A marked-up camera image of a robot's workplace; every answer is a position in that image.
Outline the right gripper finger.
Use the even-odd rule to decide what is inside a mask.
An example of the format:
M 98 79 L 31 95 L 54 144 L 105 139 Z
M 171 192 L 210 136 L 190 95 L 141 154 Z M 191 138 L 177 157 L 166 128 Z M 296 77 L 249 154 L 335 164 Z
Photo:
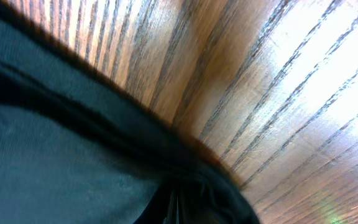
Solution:
M 134 224 L 176 224 L 177 205 L 177 191 L 163 183 Z

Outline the black t-shirt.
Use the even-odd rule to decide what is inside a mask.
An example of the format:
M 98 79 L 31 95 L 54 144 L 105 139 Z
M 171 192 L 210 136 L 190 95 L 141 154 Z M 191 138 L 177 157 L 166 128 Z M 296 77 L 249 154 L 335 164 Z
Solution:
M 134 223 L 163 183 L 176 223 L 257 223 L 197 148 L 0 3 L 0 223 Z

